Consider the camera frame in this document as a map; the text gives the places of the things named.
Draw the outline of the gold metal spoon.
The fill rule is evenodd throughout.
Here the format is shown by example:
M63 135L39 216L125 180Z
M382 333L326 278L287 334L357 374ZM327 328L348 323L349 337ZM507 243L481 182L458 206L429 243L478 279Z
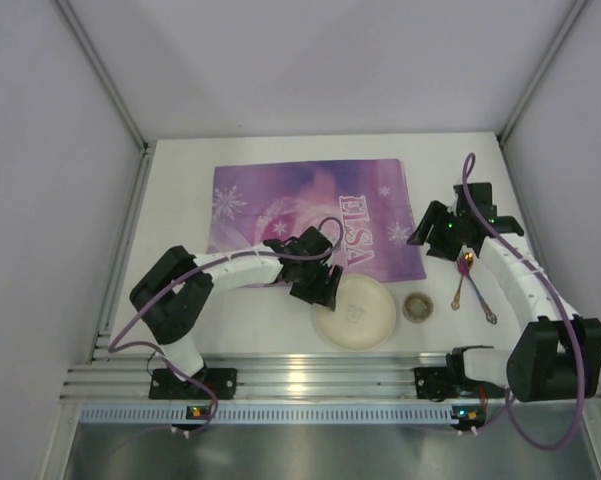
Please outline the gold metal spoon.
M460 275L460 280L450 304L451 309L454 311L457 311L461 306L462 287L464 284L464 280L469 277L470 270L474 262L474 253L471 251L461 253L456 260L456 267Z

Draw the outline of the iridescent metal fork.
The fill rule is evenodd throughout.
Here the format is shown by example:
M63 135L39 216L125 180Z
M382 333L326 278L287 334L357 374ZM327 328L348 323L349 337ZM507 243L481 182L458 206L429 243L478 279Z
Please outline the iridescent metal fork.
M497 318L496 314L493 312L493 310L491 309L491 307L489 306L484 295L481 293L476 282L471 277L471 273L470 273L469 277L467 278L467 280L469 281L469 284L472 286L472 288L474 290L476 298L477 298L477 300L480 304L480 307L482 308L483 313L485 315L486 321L492 325L496 325L498 323L498 318Z

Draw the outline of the cream round plate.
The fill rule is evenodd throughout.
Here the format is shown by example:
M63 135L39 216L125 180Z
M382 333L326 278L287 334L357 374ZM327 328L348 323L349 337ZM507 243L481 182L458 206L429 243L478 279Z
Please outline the cream round plate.
M346 352L367 352L393 334L397 311L389 290L379 281L360 274L342 277L336 307L315 306L313 325L329 345Z

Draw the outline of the small glass cup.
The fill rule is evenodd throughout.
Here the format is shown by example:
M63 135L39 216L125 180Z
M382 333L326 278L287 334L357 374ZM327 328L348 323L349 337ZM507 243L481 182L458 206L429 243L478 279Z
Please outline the small glass cup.
M433 300L423 292L413 292L402 302L402 313L406 320L419 324L428 320L434 311Z

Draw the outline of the purple Elsa cloth placemat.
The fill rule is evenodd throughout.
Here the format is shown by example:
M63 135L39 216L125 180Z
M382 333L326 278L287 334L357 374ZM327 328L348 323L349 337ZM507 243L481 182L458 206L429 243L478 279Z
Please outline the purple Elsa cloth placemat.
M341 242L336 263L382 283L423 280L403 164L398 159L216 168L208 249L243 249L320 228Z

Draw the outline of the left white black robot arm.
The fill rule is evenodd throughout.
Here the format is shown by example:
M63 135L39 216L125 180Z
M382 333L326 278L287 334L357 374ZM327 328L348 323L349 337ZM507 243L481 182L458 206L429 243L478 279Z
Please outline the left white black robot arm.
M195 256L182 246L167 250L131 290L129 300L163 358L184 381L205 368L193 329L214 294L248 286L285 284L289 294L333 311L343 267L339 248L311 226L286 240L266 239L243 250Z

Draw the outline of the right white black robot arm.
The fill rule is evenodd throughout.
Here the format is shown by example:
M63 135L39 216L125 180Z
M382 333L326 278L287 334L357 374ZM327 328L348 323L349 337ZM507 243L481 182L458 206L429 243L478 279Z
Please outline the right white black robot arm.
M601 371L601 321L550 290L519 222L500 216L488 182L457 185L456 203L434 200L408 239L428 255L457 261L473 252L495 278L521 328L512 350L457 347L447 366L462 382L510 390L521 402L593 397Z

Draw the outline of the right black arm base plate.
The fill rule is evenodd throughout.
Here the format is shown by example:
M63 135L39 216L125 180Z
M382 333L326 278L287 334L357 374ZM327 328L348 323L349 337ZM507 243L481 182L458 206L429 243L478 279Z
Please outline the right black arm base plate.
M413 369L416 396L420 400L443 402L450 399L502 399L505 390L487 382L461 379L447 367Z

